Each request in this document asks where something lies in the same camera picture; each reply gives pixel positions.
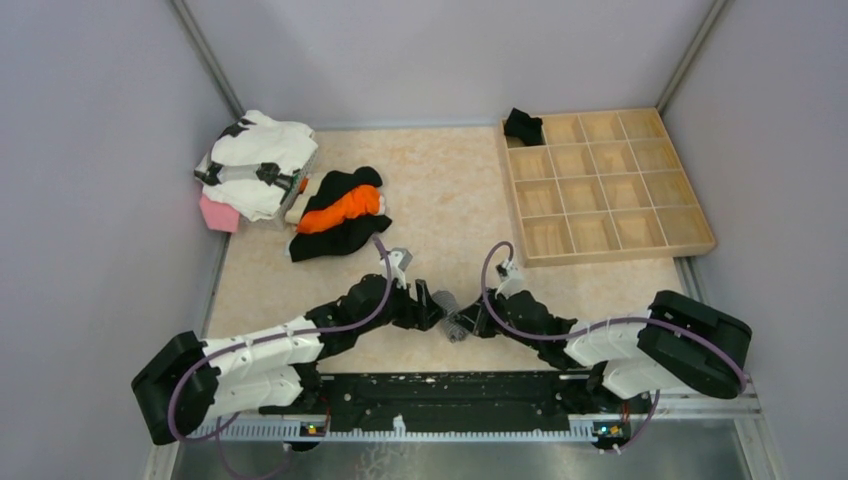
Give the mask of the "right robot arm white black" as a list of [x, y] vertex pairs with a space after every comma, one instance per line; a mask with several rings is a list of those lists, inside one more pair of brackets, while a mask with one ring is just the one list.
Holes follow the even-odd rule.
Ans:
[[586, 397], [600, 412], [681, 386], [733, 399], [747, 384], [751, 327], [671, 290], [657, 292], [643, 313], [595, 323], [555, 316], [527, 290], [509, 297], [488, 291], [450, 318], [468, 335], [509, 337], [555, 369], [591, 370]]

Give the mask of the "orange underwear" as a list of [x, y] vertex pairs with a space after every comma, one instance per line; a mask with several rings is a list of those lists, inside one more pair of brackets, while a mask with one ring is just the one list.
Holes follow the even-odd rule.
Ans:
[[298, 222], [295, 231], [301, 234], [322, 233], [347, 220], [366, 215], [383, 215], [385, 212], [386, 200], [380, 191], [371, 185], [360, 185], [345, 193], [330, 206], [306, 212]]

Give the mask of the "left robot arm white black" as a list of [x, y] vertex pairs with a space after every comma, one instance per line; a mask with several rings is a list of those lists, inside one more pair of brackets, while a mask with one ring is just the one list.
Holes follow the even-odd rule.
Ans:
[[352, 349], [383, 326], [427, 331], [445, 315], [425, 281], [403, 280], [409, 253], [393, 249], [338, 299], [280, 325], [244, 335], [173, 336], [131, 382], [149, 436], [158, 446], [203, 423], [264, 407], [308, 413], [321, 393], [318, 361]]

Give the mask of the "grey striped underwear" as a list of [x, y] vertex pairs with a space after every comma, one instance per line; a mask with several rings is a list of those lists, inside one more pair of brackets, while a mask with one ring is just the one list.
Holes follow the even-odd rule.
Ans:
[[465, 341], [469, 330], [460, 322], [461, 308], [456, 297], [447, 290], [438, 290], [432, 294], [434, 302], [443, 310], [443, 318], [438, 322], [440, 329], [451, 343]]

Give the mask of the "wooden compartment tray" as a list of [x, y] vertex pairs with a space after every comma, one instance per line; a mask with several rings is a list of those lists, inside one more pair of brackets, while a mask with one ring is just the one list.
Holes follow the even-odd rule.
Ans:
[[544, 145], [498, 146], [528, 267], [701, 256], [717, 245], [654, 107], [533, 115]]

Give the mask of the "black boxer underwear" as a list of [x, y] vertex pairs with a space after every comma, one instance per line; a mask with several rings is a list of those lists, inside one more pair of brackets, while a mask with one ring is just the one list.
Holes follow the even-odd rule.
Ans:
[[544, 121], [540, 117], [512, 108], [503, 125], [506, 137], [518, 139], [525, 146], [544, 145]]

